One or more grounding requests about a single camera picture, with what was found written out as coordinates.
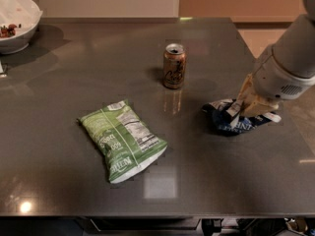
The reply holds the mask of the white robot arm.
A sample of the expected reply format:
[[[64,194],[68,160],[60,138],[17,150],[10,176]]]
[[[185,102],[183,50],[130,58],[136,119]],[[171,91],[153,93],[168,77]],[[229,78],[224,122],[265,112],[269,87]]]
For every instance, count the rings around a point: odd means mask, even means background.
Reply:
[[[275,111],[315,85],[315,0],[302,1],[306,13],[263,51],[247,75],[230,107],[232,127],[240,117]]]

